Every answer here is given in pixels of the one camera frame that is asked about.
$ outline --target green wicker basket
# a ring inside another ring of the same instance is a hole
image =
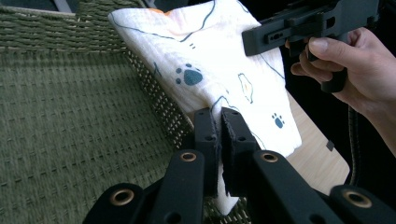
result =
[[[0,7],[0,223],[81,223],[107,188],[163,177],[191,124],[107,20],[143,6]],[[207,200],[205,223],[249,223],[245,206]]]

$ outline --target blue paw print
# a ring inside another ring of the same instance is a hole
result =
[[[186,85],[188,86],[193,86],[196,85],[198,83],[200,83],[202,81],[202,79],[204,79],[204,77],[201,74],[201,70],[199,70],[198,68],[194,68],[192,69],[192,65],[189,63],[186,63],[186,69],[178,68],[176,70],[176,73],[180,74],[183,73],[183,78],[184,78],[184,83],[186,83]],[[181,84],[181,78],[177,78],[176,79],[176,83],[177,84]]]
[[[272,118],[275,120],[275,124],[278,128],[283,128],[285,121],[282,120],[282,116],[278,116],[277,114],[274,114]]]

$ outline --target towel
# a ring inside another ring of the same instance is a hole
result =
[[[191,120],[194,111],[210,107],[220,124],[221,108],[228,107],[242,114],[261,149],[287,157],[301,145],[280,50],[245,55],[241,34],[260,23],[239,1],[214,0],[168,12],[123,8],[108,19]],[[219,170],[214,203],[227,215],[238,198],[227,194],[222,166]]]

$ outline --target wooden floor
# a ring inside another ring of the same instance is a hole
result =
[[[347,163],[335,148],[330,151],[326,147],[327,138],[292,96],[289,98],[303,144],[287,160],[313,189],[329,194],[333,186],[344,184],[349,173]]]

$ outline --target metal ring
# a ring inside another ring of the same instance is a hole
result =
[[[110,196],[110,202],[116,206],[123,206],[130,203],[134,198],[134,192],[131,189],[118,189]]]
[[[269,152],[264,152],[264,153],[262,153],[262,160],[268,161],[268,162],[276,162],[277,156],[274,154],[271,154]]]
[[[197,156],[192,152],[185,152],[180,155],[180,158],[183,161],[195,161],[197,159]]]
[[[366,197],[356,191],[353,191],[350,189],[345,190],[343,192],[343,196],[344,196],[344,198],[346,198],[346,200],[349,203],[352,203],[355,206],[358,206],[361,208],[369,208],[369,207],[373,206],[372,201],[368,197]]]

